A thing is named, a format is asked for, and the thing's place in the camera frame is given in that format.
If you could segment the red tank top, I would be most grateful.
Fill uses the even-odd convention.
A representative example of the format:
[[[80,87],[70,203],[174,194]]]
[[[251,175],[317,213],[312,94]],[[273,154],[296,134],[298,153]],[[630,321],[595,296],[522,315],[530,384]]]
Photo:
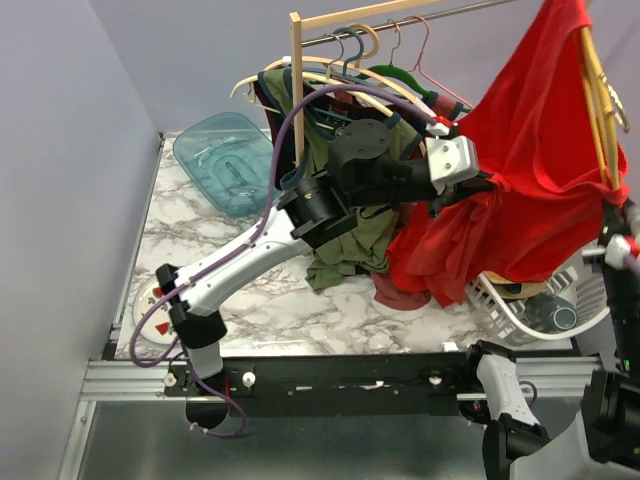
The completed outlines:
[[[583,89],[580,1],[546,1],[481,102],[459,122],[490,189],[430,217],[418,204],[387,249],[393,286],[463,301],[492,272],[515,283],[546,281],[594,240],[605,203],[625,184],[603,181]]]

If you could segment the yellow hanger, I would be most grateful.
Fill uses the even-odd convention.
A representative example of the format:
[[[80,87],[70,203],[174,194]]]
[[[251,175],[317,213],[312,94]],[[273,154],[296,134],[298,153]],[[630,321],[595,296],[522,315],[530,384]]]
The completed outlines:
[[[582,54],[581,82],[600,177],[604,184],[618,189],[622,180],[617,129],[629,132],[628,116],[601,65],[590,27],[578,30],[576,43]]]

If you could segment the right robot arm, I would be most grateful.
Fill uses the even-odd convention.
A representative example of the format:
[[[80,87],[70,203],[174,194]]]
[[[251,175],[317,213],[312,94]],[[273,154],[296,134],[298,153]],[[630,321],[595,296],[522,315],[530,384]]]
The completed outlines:
[[[536,408],[518,379],[514,353],[479,341],[460,367],[462,384],[483,391],[473,420],[485,426],[488,479],[636,479],[639,476],[639,205],[607,205],[586,265],[603,277],[617,363],[595,369],[574,414],[553,400]]]

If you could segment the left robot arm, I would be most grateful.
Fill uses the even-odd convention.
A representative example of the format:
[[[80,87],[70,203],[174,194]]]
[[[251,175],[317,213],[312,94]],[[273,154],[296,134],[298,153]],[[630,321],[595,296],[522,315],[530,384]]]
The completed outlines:
[[[192,365],[187,382],[197,393],[209,395],[221,385],[227,328],[219,309],[236,291],[352,231],[365,208],[384,212],[428,202],[439,209],[490,187],[466,136],[438,126],[424,156],[414,160],[392,155],[391,140],[382,122],[351,123],[330,142],[326,166],[284,190],[253,228],[192,265],[157,269],[171,326]]]

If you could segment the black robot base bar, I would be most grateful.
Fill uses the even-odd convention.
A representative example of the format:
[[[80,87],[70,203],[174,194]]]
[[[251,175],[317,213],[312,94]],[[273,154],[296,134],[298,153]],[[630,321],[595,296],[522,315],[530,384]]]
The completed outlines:
[[[455,415],[469,410],[486,419],[476,372],[484,355],[515,362],[515,354],[489,342],[466,353],[233,357],[221,386],[244,411],[258,417]]]

